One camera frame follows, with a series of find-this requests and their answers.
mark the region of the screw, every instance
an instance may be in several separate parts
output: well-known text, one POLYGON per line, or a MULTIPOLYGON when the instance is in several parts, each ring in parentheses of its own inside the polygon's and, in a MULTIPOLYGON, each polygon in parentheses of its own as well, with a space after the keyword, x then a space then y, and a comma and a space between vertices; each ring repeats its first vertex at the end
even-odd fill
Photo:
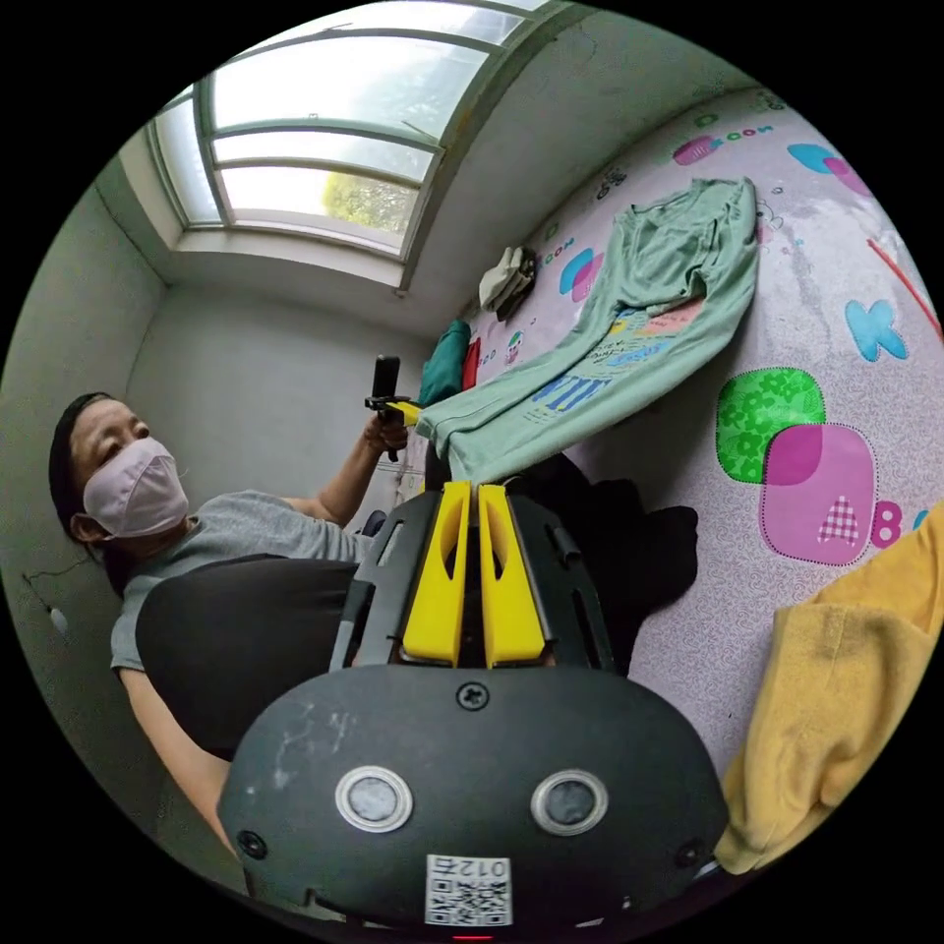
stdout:
POLYGON ((702 842, 700 839, 693 839, 685 843, 676 853, 676 866, 678 868, 690 868, 695 865, 702 854, 702 842))
POLYGON ((244 829, 237 837, 236 844, 249 858, 265 858, 268 855, 263 837, 244 829))
POLYGON ((466 711, 478 711, 489 703, 489 690, 477 681, 467 681, 459 686, 455 700, 466 711))

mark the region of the yellow plastic part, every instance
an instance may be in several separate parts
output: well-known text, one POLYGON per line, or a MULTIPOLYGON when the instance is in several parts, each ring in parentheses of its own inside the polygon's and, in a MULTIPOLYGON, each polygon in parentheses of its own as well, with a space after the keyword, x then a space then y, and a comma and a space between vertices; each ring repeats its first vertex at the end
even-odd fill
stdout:
POLYGON ((403 649, 413 659, 451 666, 459 661, 471 497, 468 482, 447 482, 442 490, 430 548, 403 634, 403 649), (453 548, 455 566, 450 577, 445 562, 453 548))
POLYGON ((504 488, 479 486, 477 498, 485 664, 491 669, 507 663, 537 662, 544 652, 544 633, 504 488), (495 560, 501 569, 499 576, 495 560))
POLYGON ((415 403, 407 403, 405 400, 396 400, 388 404, 391 410, 399 410, 403 414, 404 426, 416 426, 416 421, 420 418, 420 407, 415 403))

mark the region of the gray t-shirt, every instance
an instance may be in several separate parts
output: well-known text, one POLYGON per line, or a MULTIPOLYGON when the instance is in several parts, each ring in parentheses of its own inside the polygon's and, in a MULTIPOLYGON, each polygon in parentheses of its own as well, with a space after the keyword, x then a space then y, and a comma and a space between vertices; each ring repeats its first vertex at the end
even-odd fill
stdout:
POLYGON ((195 517, 197 524, 185 538, 133 572, 111 631, 112 669, 144 669, 135 639, 138 612, 151 589, 167 577, 253 554, 360 563, 373 541, 262 492, 220 495, 202 505, 195 517))

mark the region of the teal cloth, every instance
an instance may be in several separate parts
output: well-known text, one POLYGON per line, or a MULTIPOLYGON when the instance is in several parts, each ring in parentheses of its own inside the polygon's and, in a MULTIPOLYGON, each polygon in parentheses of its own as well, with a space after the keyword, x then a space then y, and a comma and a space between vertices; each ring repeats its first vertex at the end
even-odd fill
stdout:
POLYGON ((443 333, 433 356, 423 365, 420 381, 420 406, 430 406, 462 390, 462 366, 469 348, 472 328, 456 319, 443 333))
POLYGON ((453 479, 479 485, 644 409, 734 335, 756 288, 755 214, 746 178, 696 179, 631 206, 615 219, 597 280, 563 341, 424 410, 417 432, 447 459, 453 479))

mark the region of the window frame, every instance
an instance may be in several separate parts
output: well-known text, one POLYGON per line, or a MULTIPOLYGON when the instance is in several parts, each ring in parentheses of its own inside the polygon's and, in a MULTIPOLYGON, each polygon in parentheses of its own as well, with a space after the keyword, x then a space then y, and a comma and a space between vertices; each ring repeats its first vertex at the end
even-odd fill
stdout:
MULTIPOLYGON (((434 2, 449 2, 449 0, 434 0, 434 2)), ((322 118, 295 118, 272 119, 247 122, 240 125, 229 125, 216 128, 213 123, 212 102, 216 70, 191 86, 181 91, 168 101, 147 123, 146 141, 158 177, 164 192, 176 214, 184 233, 192 231, 229 231, 271 233, 280 236, 297 236, 302 239, 329 243, 372 255, 378 255, 387 260, 394 260, 404 266, 404 273, 408 280, 415 269, 417 256, 425 243, 431 220, 430 210, 442 203, 445 190, 461 158, 469 150, 475 134, 488 117, 482 114, 483 104, 487 105, 490 99, 498 100, 502 97, 513 79, 524 68, 535 52, 543 47, 560 31, 573 23, 579 22, 590 13, 592 8, 581 4, 566 2, 566 0, 550 0, 537 10, 521 10, 497 0, 452 0, 452 2, 468 7, 478 7, 484 10, 493 10, 498 13, 507 13, 520 18, 521 22, 505 37, 500 44, 473 39, 468 36, 451 33, 435 32, 423 29, 344 29, 332 27, 316 30, 301 36, 292 36, 267 45, 257 46, 239 53, 218 69, 240 62, 252 56, 264 55, 275 49, 302 43, 318 42, 333 38, 356 38, 359 36, 383 36, 396 38, 413 38, 447 42, 485 52, 486 60, 475 73, 465 92, 459 98, 442 136, 436 140, 421 131, 408 127, 402 129, 382 126, 372 122, 356 120, 329 120, 322 118), (156 130, 156 120, 166 111, 176 108, 184 102, 190 102, 194 110, 194 123, 197 132, 198 147, 209 189, 219 212, 219 222, 192 221, 187 216, 183 204, 173 186, 167 164, 161 153, 160 143, 156 130), (373 138, 387 141, 392 144, 405 145, 411 148, 424 150, 432 156, 430 165, 423 175, 422 181, 399 178, 395 174, 384 173, 373 168, 358 167, 345 161, 330 159, 308 158, 238 158, 217 160, 213 142, 227 137, 245 134, 284 131, 311 131, 331 134, 349 134, 362 138, 373 138), (221 171, 230 167, 304 167, 317 170, 354 173, 368 179, 386 180, 397 186, 408 187, 416 191, 416 201, 410 214, 410 220, 395 245, 396 237, 389 241, 377 230, 368 230, 367 227, 344 220, 328 217, 306 216, 307 222, 302 219, 289 219, 293 213, 267 211, 267 219, 237 221, 232 206, 228 202, 226 188, 223 185, 221 171), (319 225, 320 222, 330 225, 319 225)))

